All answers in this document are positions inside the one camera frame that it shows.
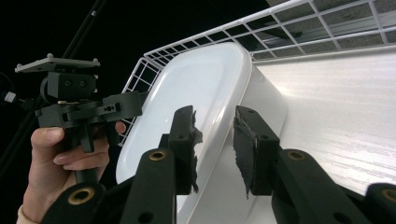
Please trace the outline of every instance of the wire basket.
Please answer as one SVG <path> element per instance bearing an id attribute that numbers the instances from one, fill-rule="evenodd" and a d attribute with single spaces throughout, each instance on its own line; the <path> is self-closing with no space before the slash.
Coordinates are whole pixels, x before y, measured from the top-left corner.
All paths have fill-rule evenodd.
<path id="1" fill-rule="evenodd" d="M 178 54 L 235 42 L 253 63 L 396 43 L 396 1 L 292 0 L 144 54 L 122 92 L 150 91 L 162 69 Z M 127 132 L 134 124 L 126 119 Z"/>

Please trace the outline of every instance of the screw hole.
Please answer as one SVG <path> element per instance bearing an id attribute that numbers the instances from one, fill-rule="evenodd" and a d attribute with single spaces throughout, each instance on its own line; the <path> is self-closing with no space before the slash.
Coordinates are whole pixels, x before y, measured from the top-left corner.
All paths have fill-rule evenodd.
<path id="1" fill-rule="evenodd" d="M 67 201 L 70 204 L 79 205 L 89 201 L 94 194 L 95 190 L 93 188 L 77 189 L 69 196 Z"/>

